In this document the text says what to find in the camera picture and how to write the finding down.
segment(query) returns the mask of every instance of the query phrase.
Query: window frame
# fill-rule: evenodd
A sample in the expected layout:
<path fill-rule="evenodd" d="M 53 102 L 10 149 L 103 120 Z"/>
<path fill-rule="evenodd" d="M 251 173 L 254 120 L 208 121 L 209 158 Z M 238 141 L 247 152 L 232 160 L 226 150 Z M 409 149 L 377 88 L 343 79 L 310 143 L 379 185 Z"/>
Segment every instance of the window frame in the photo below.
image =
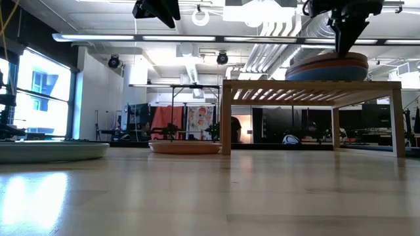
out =
<path fill-rule="evenodd" d="M 27 48 L 25 48 L 25 50 L 28 50 L 30 53 L 36 54 L 38 56 L 42 56 L 45 59 L 47 59 L 47 60 L 49 60 L 51 62 L 54 62 L 55 64 L 58 64 L 59 66 L 62 66 L 64 68 L 66 68 L 66 69 L 69 69 L 69 71 L 70 71 L 70 87 L 69 87 L 70 93 L 69 93 L 69 99 L 68 99 L 68 101 L 40 93 L 40 92 L 42 92 L 42 90 L 41 90 L 42 89 L 42 78 L 40 78 L 40 80 L 41 80 L 41 86 L 39 86 L 40 92 L 34 92 L 34 91 L 31 91 L 31 90 L 26 90 L 26 89 L 19 88 L 17 86 L 17 84 L 18 84 L 18 80 L 19 80 L 18 72 L 19 72 L 19 67 L 20 67 L 20 57 L 19 57 L 19 62 L 16 65 L 16 71 L 15 71 L 15 74 L 14 74 L 14 84 L 16 85 L 16 94 L 18 92 L 20 92 L 20 93 L 23 93 L 23 94 L 27 94 L 27 95 L 38 97 L 38 98 L 42 98 L 42 99 L 54 100 L 54 101 L 57 101 L 57 102 L 65 102 L 65 103 L 67 103 L 67 105 L 68 105 L 68 112 L 67 112 L 67 129 L 66 129 L 66 135 L 59 136 L 59 135 L 46 134 L 45 137 L 46 138 L 72 138 L 72 136 L 73 136 L 73 113 L 74 113 L 74 96 L 75 96 L 75 77 L 76 77 L 76 72 L 74 70 L 72 70 L 71 68 L 69 68 L 68 66 L 65 66 L 65 65 L 61 64 L 60 62 L 57 62 L 56 60 L 53 60 L 52 58 L 49 58 L 49 57 L 47 57 L 47 56 L 45 56 L 45 55 L 43 55 L 43 54 L 41 54 L 41 53 L 39 53 L 39 52 L 31 49 L 31 48 L 28 48 L 27 47 Z"/>

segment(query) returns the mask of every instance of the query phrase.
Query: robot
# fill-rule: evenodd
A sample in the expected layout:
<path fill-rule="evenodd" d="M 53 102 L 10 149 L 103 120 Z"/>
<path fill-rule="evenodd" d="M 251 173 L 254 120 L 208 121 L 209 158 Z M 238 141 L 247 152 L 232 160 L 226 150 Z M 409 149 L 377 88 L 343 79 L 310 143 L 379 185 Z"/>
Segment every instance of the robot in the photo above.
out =
<path fill-rule="evenodd" d="M 380 14 L 383 3 L 384 0 L 307 0 L 303 14 L 314 18 L 331 12 L 327 24 L 335 32 L 335 51 L 340 57 L 345 57 L 368 26 L 366 19 L 370 14 Z M 178 0 L 138 0 L 133 16 L 136 19 L 158 17 L 169 28 L 175 28 L 174 20 L 180 20 Z"/>
<path fill-rule="evenodd" d="M 368 26 L 366 19 L 369 15 L 381 13 L 383 2 L 384 0 L 308 0 L 303 6 L 303 14 L 314 18 L 331 11 L 327 24 L 335 32 L 335 52 L 339 57 L 345 57 Z"/>

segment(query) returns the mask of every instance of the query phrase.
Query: fluorescent light fixture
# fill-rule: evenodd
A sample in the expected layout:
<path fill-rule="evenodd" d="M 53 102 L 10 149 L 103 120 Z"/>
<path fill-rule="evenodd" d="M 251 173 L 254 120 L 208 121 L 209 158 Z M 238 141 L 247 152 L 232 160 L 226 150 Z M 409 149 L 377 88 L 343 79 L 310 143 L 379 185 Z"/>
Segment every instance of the fluorescent light fixture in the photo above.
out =
<path fill-rule="evenodd" d="M 143 36 L 144 41 L 216 41 L 212 36 Z"/>
<path fill-rule="evenodd" d="M 376 44 L 377 42 L 378 40 L 376 39 L 358 39 L 354 44 Z"/>
<path fill-rule="evenodd" d="M 170 88 L 170 85 L 130 85 L 132 87 L 146 87 L 146 88 Z"/>
<path fill-rule="evenodd" d="M 305 43 L 335 43 L 335 39 L 306 39 Z"/>
<path fill-rule="evenodd" d="M 334 45 L 302 45 L 302 49 L 335 49 Z"/>
<path fill-rule="evenodd" d="M 136 0 L 76 0 L 79 2 L 87 2 L 87 3 L 114 3 L 114 4 L 122 4 L 122 3 L 136 3 Z M 179 5 L 196 5 L 200 4 L 202 6 L 212 6 L 213 3 L 211 1 L 178 1 Z"/>
<path fill-rule="evenodd" d="M 62 35 L 69 40 L 133 40 L 132 35 Z"/>
<path fill-rule="evenodd" d="M 420 45 L 420 39 L 389 39 L 385 44 L 396 44 L 396 45 Z"/>
<path fill-rule="evenodd" d="M 171 105 L 172 102 L 155 102 L 156 104 L 165 104 L 165 105 Z M 215 103 L 211 102 L 174 102 L 174 105 L 180 105 L 180 104 L 193 104 L 193 105 L 215 105 Z"/>
<path fill-rule="evenodd" d="M 354 43 L 357 44 L 376 44 L 378 40 L 376 39 L 357 39 Z M 306 39 L 305 43 L 335 43 L 335 39 Z"/>
<path fill-rule="evenodd" d="M 54 33 L 52 37 L 57 42 L 70 41 L 132 41 L 133 35 L 95 35 L 95 34 L 59 34 Z"/>
<path fill-rule="evenodd" d="M 294 38 L 286 37 L 225 37 L 226 42 L 249 42 L 249 43 L 296 43 Z"/>

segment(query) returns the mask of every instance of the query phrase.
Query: black equipment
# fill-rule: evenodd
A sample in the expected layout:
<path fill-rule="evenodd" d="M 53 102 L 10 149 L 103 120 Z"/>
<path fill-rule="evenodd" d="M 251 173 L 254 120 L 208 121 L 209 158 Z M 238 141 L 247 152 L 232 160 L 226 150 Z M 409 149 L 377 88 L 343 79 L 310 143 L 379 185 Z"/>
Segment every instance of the black equipment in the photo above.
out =
<path fill-rule="evenodd" d="M 169 28 L 175 28 L 175 20 L 180 20 L 178 0 L 139 0 L 133 9 L 136 19 L 158 17 Z"/>
<path fill-rule="evenodd" d="M 180 128 L 178 128 L 178 126 L 176 125 L 172 125 L 170 123 L 168 123 L 167 127 L 156 127 L 153 128 L 150 131 L 150 134 L 160 134 L 163 135 L 163 140 L 174 140 L 175 139 L 175 135 L 177 135 L 177 132 L 181 131 Z"/>
<path fill-rule="evenodd" d="M 389 105 L 363 104 L 362 117 L 366 128 L 390 128 L 391 114 Z"/>
<path fill-rule="evenodd" d="M 411 146 L 412 147 L 415 147 L 416 146 L 415 137 L 414 137 L 413 132 L 411 131 L 411 117 L 410 117 L 410 113 L 411 112 L 410 112 L 409 109 L 407 109 L 406 111 L 404 111 L 404 115 L 406 117 L 406 127 L 407 127 L 405 138 L 408 139 L 408 141 L 406 142 L 406 147 L 409 146 L 408 145 L 409 143 L 411 143 Z"/>
<path fill-rule="evenodd" d="M 220 123 L 210 125 L 209 128 L 205 129 L 205 132 L 208 132 L 211 135 L 211 139 L 213 141 L 219 141 L 220 140 Z"/>
<path fill-rule="evenodd" d="M 229 57 L 226 55 L 226 52 L 219 52 L 219 55 L 217 56 L 217 64 L 219 65 L 225 65 L 228 63 Z"/>
<path fill-rule="evenodd" d="M 331 11 L 327 24 L 335 32 L 335 52 L 340 57 L 345 57 L 368 26 L 366 19 L 369 15 L 381 13 L 383 2 L 384 0 L 308 0 L 303 6 L 303 14 L 313 18 Z"/>
<path fill-rule="evenodd" d="M 111 55 L 111 59 L 108 61 L 108 66 L 110 68 L 118 68 L 118 66 L 120 65 L 120 61 L 119 61 L 119 55 Z"/>
<path fill-rule="evenodd" d="M 13 89 L 10 85 L 3 84 L 3 73 L 0 71 L 0 89 L 2 87 L 5 87 L 8 92 Z M 13 136 L 25 136 L 26 133 L 24 130 L 8 126 L 11 107 L 16 106 L 16 96 L 12 94 L 0 94 L 0 104 L 5 105 L 4 110 L 0 113 L 0 140 L 12 138 Z"/>

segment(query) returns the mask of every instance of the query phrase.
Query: wall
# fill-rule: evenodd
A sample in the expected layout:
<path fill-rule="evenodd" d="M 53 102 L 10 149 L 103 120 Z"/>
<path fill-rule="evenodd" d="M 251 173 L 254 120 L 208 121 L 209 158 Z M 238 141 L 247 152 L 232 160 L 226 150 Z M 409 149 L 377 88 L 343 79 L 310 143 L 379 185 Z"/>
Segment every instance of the wall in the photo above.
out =
<path fill-rule="evenodd" d="M 77 67 L 73 138 L 95 140 L 95 110 L 99 129 L 112 128 L 116 111 L 122 107 L 123 78 L 93 58 L 85 47 L 79 48 Z M 103 134 L 101 139 L 110 137 Z"/>

